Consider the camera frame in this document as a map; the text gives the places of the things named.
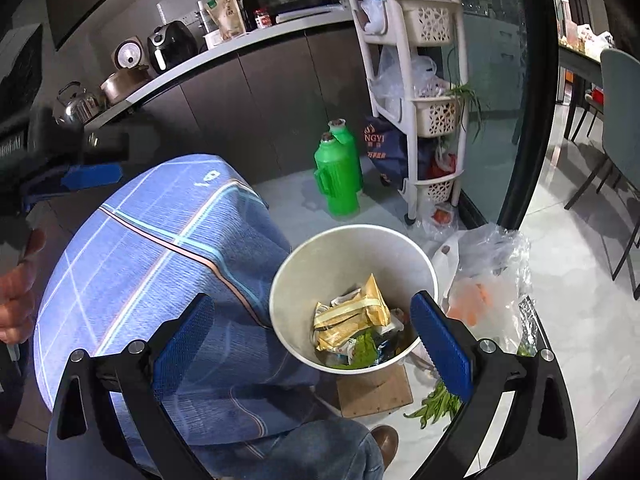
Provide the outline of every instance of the stainless steel kettle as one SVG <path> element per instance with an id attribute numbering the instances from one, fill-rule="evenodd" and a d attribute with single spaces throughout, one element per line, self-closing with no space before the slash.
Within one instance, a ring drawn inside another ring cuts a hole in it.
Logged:
<path id="1" fill-rule="evenodd" d="M 73 86 L 77 86 L 81 92 L 75 92 L 71 99 L 65 103 L 61 99 L 61 95 Z M 72 81 L 58 92 L 58 101 L 65 107 L 62 121 L 71 125 L 83 126 L 106 108 L 103 100 L 96 97 L 95 94 L 87 92 L 86 88 L 83 88 L 78 81 Z"/>

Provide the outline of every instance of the yellow wrapper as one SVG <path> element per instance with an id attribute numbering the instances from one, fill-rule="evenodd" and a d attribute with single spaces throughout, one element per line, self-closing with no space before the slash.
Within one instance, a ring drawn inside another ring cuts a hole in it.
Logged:
<path id="1" fill-rule="evenodd" d="M 355 333 L 391 322 L 391 314 L 373 274 L 352 300 L 322 311 L 317 311 L 314 318 L 318 350 L 339 348 Z"/>

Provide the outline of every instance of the metal screw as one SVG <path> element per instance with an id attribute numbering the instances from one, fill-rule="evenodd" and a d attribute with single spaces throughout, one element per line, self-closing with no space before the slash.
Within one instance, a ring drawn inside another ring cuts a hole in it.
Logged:
<path id="1" fill-rule="evenodd" d="M 487 354 L 492 354 L 495 352 L 496 346 L 490 339 L 482 339 L 480 342 L 480 349 Z"/>
<path id="2" fill-rule="evenodd" d="M 548 348 L 543 348 L 540 351 L 540 357 L 542 357 L 545 361 L 549 361 L 549 362 L 553 361 L 556 358 L 554 353 Z"/>
<path id="3" fill-rule="evenodd" d="M 71 360 L 75 363 L 79 363 L 84 358 L 84 350 L 74 350 L 71 352 Z"/>
<path id="4" fill-rule="evenodd" d="M 140 341 L 140 339 L 136 339 L 135 341 L 129 343 L 127 349 L 129 350 L 130 354 L 139 354 L 145 349 L 145 342 Z"/>

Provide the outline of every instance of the chair back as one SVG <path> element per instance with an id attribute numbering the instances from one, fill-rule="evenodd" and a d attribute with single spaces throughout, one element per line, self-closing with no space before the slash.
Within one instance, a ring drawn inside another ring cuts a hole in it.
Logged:
<path id="1" fill-rule="evenodd" d="M 640 62 L 621 50 L 600 55 L 605 91 L 602 147 L 625 178 L 640 189 Z"/>

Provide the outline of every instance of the human hand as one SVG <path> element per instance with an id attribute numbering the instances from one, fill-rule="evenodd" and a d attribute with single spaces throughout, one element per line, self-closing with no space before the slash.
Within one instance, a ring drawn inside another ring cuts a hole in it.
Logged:
<path id="1" fill-rule="evenodd" d="M 35 299 L 31 291 L 38 266 L 34 256 L 46 241 L 44 231 L 31 233 L 24 259 L 0 276 L 0 340 L 7 344 L 24 343 L 33 333 Z"/>

